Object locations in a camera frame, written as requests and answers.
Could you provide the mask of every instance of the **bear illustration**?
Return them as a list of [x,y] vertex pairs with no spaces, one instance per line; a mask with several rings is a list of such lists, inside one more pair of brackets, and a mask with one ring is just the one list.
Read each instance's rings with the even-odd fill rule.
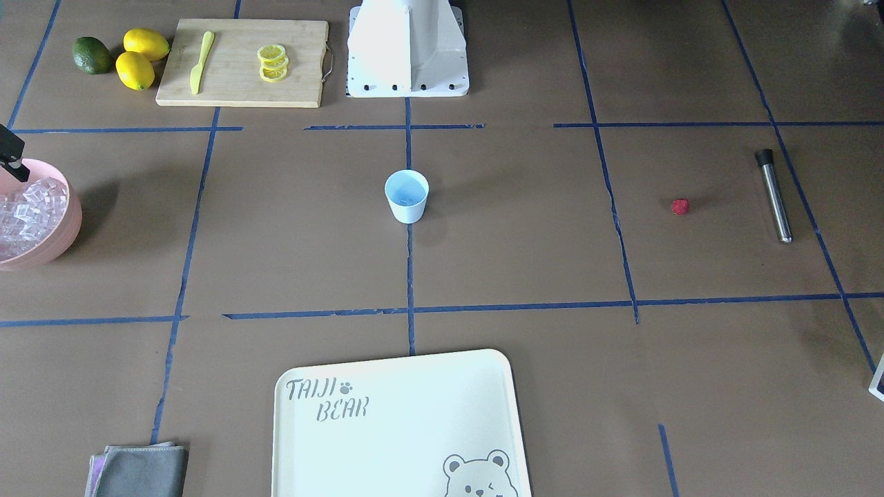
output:
[[502,450],[492,450],[485,459],[473,461],[464,461],[457,454],[449,455],[445,459],[448,476],[445,497],[518,497],[507,468],[509,456]]

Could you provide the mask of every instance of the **white cup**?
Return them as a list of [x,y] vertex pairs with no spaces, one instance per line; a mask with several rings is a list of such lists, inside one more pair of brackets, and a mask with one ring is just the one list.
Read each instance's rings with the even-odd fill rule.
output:
[[427,205],[430,183],[424,176],[410,169],[394,172],[384,184],[384,193],[393,216],[401,223],[410,225],[423,216]]

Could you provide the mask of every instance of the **wooden cutting board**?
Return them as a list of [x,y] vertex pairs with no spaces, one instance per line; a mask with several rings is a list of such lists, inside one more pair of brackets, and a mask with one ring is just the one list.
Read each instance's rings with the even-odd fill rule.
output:
[[[202,34],[215,33],[200,93],[190,91],[190,70]],[[329,25],[324,20],[181,19],[172,41],[156,103],[206,107],[319,107]],[[282,45],[288,75],[267,82],[258,71],[263,45]]]

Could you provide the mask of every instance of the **pink bowl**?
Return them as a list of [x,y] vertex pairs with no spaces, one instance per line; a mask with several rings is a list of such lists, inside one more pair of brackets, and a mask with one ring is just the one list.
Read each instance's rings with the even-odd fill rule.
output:
[[[0,261],[0,271],[17,271],[46,264],[62,255],[65,250],[71,247],[74,239],[77,238],[77,233],[80,232],[80,224],[83,221],[83,209],[80,206],[80,198],[73,191],[64,174],[51,165],[36,159],[22,159],[21,163],[31,170],[29,182],[42,180],[43,178],[61,181],[67,186],[70,198],[68,199],[65,214],[61,217],[58,226],[52,230],[52,233],[38,243],[36,247],[31,248],[24,254]],[[21,185],[11,174],[6,171],[0,171],[0,194],[14,192],[21,188]]]

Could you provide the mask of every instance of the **green lime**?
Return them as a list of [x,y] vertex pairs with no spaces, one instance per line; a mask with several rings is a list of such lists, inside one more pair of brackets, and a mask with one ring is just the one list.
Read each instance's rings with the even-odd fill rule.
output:
[[71,52],[74,64],[86,74],[104,74],[113,67],[111,52],[92,36],[77,38]]

